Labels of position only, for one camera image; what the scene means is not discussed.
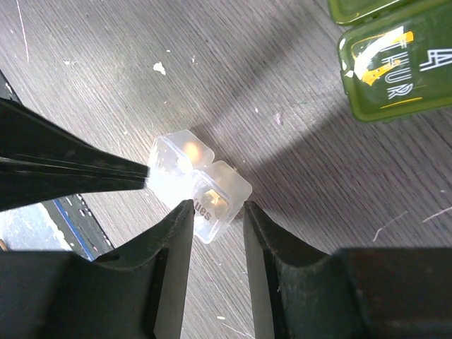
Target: green plastic compartment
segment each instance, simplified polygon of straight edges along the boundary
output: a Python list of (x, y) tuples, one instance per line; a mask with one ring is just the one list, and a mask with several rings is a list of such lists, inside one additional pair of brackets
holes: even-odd
[(360, 121), (452, 105), (452, 0), (419, 0), (353, 28), (338, 54)]
[(356, 25), (415, 0), (328, 0), (330, 16), (338, 25)]

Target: scratch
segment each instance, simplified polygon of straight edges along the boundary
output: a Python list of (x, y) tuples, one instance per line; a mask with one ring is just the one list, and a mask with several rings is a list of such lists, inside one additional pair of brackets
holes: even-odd
[(392, 224), (393, 222), (395, 222), (396, 220), (399, 220), (401, 217), (403, 217), (405, 214), (407, 214), (408, 211), (406, 210), (405, 212), (403, 212), (402, 214), (400, 214), (398, 217), (391, 219), (388, 221), (388, 223), (386, 223), (386, 225), (384, 225), (383, 227), (379, 228), (376, 233), (375, 233), (375, 237), (373, 238), (373, 242), (376, 241), (376, 239), (379, 237), (379, 234), (381, 231), (383, 231), (385, 228), (387, 228), (390, 224)]
[(30, 57), (28, 56), (28, 44), (27, 37), (25, 36), (25, 28), (23, 27), (22, 13), (20, 12), (19, 0), (16, 0), (17, 11), (19, 12), (20, 25), (22, 26), (23, 42), (25, 43), (25, 54), (27, 54), (27, 62), (30, 62)]
[(231, 331), (234, 331), (235, 333), (240, 334), (242, 337), (248, 337), (248, 338), (253, 338), (253, 339), (255, 339), (255, 337), (252, 336), (251, 334), (240, 332), (240, 331), (238, 331), (238, 330), (232, 328), (231, 326), (226, 325), (225, 323), (222, 323), (222, 325), (225, 326), (225, 327), (227, 327), (227, 328), (230, 329)]
[(435, 213), (435, 214), (429, 216), (429, 217), (428, 217), (427, 219), (425, 219), (422, 223), (427, 222), (427, 221), (429, 221), (429, 220), (431, 220), (431, 219), (433, 219), (433, 218), (436, 218), (436, 217), (440, 216), (441, 214), (446, 213), (446, 212), (448, 212), (448, 211), (450, 211), (450, 210), (452, 210), (452, 206), (449, 207), (449, 208), (446, 208), (445, 210), (442, 210), (441, 212), (438, 212), (438, 213)]

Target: blue stripe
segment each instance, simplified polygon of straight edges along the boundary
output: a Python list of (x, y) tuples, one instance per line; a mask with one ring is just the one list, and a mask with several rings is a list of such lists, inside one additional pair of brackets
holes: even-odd
[(78, 243), (82, 246), (82, 249), (85, 251), (86, 255), (88, 256), (88, 258), (93, 261), (94, 260), (94, 256), (91, 254), (90, 249), (88, 248), (88, 246), (85, 243), (85, 240), (83, 240), (82, 235), (80, 234), (80, 232), (77, 230), (76, 226), (72, 223), (72, 220), (69, 218), (69, 216), (66, 214), (66, 211), (64, 210), (63, 205), (58, 201), (58, 200), (53, 200), (56, 208), (58, 208), (58, 211), (60, 212), (60, 214), (62, 215), (64, 221), (66, 221), (66, 224), (69, 226), (69, 228), (71, 229), (73, 235), (76, 236)]

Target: transparent pill organizer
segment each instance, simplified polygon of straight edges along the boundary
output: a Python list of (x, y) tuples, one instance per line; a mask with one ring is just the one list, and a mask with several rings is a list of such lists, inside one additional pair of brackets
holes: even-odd
[(168, 208), (186, 199), (195, 205), (194, 234), (205, 244), (217, 239), (234, 220), (252, 187), (192, 132), (155, 139), (147, 186)]

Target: gray wooden surface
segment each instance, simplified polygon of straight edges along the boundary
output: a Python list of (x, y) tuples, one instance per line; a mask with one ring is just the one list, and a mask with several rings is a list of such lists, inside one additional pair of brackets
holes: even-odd
[[(355, 122), (325, 0), (19, 4), (27, 48), (3, 0), (1, 70), (27, 106), (97, 147), (146, 162), (154, 137), (191, 129), (320, 249), (452, 243), (451, 111)], [(116, 245), (167, 212), (145, 191), (86, 198)], [(194, 240), (183, 338), (254, 335), (240, 221)]]

